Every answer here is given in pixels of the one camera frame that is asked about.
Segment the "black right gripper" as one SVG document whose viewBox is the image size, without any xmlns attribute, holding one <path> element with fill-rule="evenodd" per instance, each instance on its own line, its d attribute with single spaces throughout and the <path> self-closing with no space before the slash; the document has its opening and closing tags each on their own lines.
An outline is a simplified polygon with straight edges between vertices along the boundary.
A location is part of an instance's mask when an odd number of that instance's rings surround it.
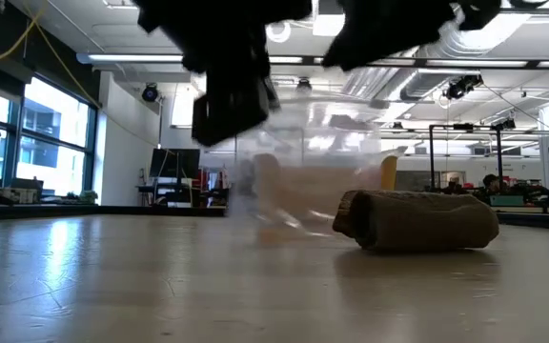
<svg viewBox="0 0 549 343">
<path fill-rule="evenodd" d="M 481 30 L 500 12 L 501 0 L 340 0 L 344 25 L 321 60 L 351 71 L 380 58 L 436 42 L 440 29 Z"/>
</svg>

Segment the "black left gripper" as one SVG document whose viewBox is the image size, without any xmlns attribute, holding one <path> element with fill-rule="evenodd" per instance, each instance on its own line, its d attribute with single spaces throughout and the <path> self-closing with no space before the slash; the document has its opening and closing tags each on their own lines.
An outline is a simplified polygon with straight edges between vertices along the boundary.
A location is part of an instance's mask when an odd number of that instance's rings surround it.
<svg viewBox="0 0 549 343">
<path fill-rule="evenodd" d="M 312 14 L 312 0 L 133 0 L 137 24 L 162 32 L 183 55 L 183 66 L 209 78 L 262 83 L 264 111 L 280 101 L 270 77 L 266 27 Z"/>
</svg>

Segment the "brown elastic bandage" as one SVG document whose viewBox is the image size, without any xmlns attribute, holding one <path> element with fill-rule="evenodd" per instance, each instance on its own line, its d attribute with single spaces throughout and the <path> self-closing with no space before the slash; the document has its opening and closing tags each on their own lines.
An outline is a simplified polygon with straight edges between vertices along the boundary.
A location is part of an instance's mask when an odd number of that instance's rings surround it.
<svg viewBox="0 0 549 343">
<path fill-rule="evenodd" d="M 497 214 L 472 195 L 350 191 L 333 230 L 364 250 L 444 252 L 483 249 L 499 234 Z"/>
</svg>

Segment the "black computer monitor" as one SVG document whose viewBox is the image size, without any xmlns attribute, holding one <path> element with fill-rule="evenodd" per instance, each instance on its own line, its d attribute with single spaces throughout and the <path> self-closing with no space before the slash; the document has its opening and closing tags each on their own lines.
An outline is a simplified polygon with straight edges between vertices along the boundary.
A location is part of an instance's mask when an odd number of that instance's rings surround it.
<svg viewBox="0 0 549 343">
<path fill-rule="evenodd" d="M 199 175 L 200 150 L 154 149 L 150 177 L 191 178 Z"/>
</svg>

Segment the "yellow plastic bin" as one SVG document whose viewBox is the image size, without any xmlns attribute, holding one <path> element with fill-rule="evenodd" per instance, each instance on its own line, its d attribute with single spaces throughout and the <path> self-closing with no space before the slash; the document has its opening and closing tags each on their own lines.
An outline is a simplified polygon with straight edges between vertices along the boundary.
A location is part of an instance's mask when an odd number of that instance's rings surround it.
<svg viewBox="0 0 549 343">
<path fill-rule="evenodd" d="M 363 167 L 282 166 L 276 157 L 254 157 L 254 189 L 262 215 L 284 222 L 332 219 L 348 191 L 392 191 L 397 157 Z"/>
</svg>

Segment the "small green plant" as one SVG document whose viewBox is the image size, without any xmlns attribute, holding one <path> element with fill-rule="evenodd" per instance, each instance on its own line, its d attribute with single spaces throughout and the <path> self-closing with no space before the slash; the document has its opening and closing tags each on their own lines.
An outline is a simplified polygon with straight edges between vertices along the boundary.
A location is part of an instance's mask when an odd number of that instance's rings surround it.
<svg viewBox="0 0 549 343">
<path fill-rule="evenodd" d="M 79 194 L 69 192 L 66 195 L 66 199 L 71 201 L 73 204 L 95 205 L 96 200 L 98 199 L 98 194 L 95 191 L 82 191 Z"/>
</svg>

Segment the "silver ventilation duct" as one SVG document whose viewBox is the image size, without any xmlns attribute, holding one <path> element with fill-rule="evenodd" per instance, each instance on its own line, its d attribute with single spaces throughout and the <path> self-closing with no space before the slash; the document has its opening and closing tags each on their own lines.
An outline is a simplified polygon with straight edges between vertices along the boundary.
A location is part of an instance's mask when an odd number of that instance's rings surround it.
<svg viewBox="0 0 549 343">
<path fill-rule="evenodd" d="M 459 31 L 453 24 L 445 24 L 440 38 L 427 45 L 417 46 L 393 57 L 418 58 L 476 58 L 483 57 L 502 44 L 509 34 L 498 29 L 497 19 L 482 30 Z M 352 71 L 342 92 L 367 99 L 418 101 L 428 91 L 450 79 L 443 71 L 419 72 L 412 69 L 376 68 Z"/>
</svg>

